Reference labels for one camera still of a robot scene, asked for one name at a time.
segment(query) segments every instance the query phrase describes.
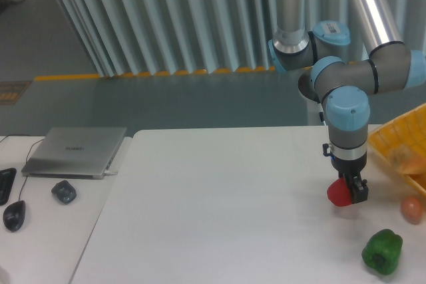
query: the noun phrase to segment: pepper stem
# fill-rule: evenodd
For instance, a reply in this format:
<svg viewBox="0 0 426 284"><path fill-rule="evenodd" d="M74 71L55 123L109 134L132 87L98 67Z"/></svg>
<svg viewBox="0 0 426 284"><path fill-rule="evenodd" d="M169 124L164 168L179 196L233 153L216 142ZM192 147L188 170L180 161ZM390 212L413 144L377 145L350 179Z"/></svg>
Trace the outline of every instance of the pepper stem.
<svg viewBox="0 0 426 284"><path fill-rule="evenodd" d="M371 258L377 267L382 267L386 262L386 259L381 254L373 254Z"/></svg>

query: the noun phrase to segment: black mouse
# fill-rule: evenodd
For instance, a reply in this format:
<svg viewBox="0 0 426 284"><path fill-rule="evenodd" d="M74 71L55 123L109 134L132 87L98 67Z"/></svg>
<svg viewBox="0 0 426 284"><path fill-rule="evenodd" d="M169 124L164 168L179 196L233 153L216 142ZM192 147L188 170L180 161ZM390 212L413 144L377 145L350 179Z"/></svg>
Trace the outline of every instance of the black mouse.
<svg viewBox="0 0 426 284"><path fill-rule="evenodd" d="M5 227L12 232L21 228L25 219L25 201L21 200L12 203L3 213L3 223Z"/></svg>
<svg viewBox="0 0 426 284"><path fill-rule="evenodd" d="M58 200L64 204L72 202L77 196L77 191L66 180L57 183L53 187L52 193L55 194Z"/></svg>

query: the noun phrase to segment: brown egg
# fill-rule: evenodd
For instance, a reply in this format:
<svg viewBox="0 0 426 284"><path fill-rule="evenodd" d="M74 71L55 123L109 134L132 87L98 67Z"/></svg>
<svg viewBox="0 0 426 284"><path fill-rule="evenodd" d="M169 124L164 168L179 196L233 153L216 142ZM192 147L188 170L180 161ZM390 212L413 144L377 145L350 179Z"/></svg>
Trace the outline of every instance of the brown egg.
<svg viewBox="0 0 426 284"><path fill-rule="evenodd" d="M409 196L401 202L401 213L411 224L419 224L423 215L423 206L414 196Z"/></svg>

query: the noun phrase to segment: corrugated wall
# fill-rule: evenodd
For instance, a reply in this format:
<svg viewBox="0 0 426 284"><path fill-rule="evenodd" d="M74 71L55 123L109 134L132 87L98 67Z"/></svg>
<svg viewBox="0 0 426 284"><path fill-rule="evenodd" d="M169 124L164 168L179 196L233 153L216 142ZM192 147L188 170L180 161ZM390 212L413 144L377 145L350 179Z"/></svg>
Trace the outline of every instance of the corrugated wall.
<svg viewBox="0 0 426 284"><path fill-rule="evenodd" d="M271 67L267 42L275 0L59 0L101 76L125 72ZM426 0L389 0L410 49L426 53ZM307 30L321 20L349 26L349 58L366 58L347 0L306 0Z"/></svg>

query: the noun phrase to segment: laptop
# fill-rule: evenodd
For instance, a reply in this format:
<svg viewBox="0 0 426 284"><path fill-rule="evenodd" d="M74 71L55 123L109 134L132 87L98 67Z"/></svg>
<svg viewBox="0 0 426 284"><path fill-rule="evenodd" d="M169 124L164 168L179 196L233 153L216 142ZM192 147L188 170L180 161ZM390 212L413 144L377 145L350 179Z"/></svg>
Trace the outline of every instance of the laptop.
<svg viewBox="0 0 426 284"><path fill-rule="evenodd" d="M46 178L102 179L126 128L51 128L22 169Z"/></svg>

